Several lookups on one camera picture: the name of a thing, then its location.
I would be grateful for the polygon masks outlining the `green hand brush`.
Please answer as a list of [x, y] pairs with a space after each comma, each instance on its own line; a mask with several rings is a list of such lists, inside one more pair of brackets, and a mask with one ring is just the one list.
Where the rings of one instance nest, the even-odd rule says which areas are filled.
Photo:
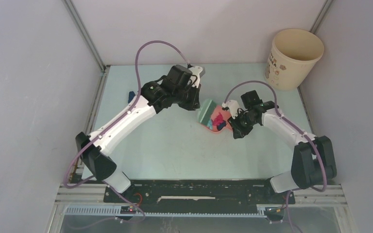
[[201, 103], [198, 109], [198, 122], [202, 125], [207, 125], [211, 119], [213, 112], [215, 111], [217, 104], [212, 99], [206, 99]]

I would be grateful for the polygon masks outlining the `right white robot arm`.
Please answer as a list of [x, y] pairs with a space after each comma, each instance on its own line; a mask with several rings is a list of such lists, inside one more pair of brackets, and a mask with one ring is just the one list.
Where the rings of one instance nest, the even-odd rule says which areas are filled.
[[300, 129], [274, 101], [264, 102], [255, 90], [241, 95], [241, 100], [243, 108], [235, 100], [222, 104], [231, 114], [228, 122], [235, 139], [245, 137], [258, 124], [274, 132], [293, 150], [290, 170], [267, 180], [268, 186], [263, 189], [267, 202], [277, 202], [285, 191], [326, 184], [336, 177], [333, 145], [327, 136], [318, 137]]

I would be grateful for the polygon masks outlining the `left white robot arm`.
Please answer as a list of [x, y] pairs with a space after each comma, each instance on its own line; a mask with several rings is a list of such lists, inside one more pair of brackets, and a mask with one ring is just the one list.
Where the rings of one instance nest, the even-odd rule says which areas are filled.
[[163, 109], [177, 104], [187, 111], [200, 108], [200, 80], [205, 69], [200, 66], [174, 65], [167, 75], [145, 83], [134, 99], [119, 114], [89, 135], [81, 132], [75, 140], [79, 157], [92, 173], [91, 178], [102, 181], [122, 202], [134, 196], [130, 179], [118, 169], [110, 157], [117, 145], [134, 129]]

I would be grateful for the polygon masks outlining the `pink dustpan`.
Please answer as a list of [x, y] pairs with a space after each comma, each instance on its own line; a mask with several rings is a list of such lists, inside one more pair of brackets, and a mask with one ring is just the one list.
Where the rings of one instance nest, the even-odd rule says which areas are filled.
[[223, 110], [221, 105], [217, 105], [213, 110], [207, 110], [199, 123], [213, 133], [220, 133], [225, 129], [232, 131], [228, 122], [230, 117], [229, 111]]

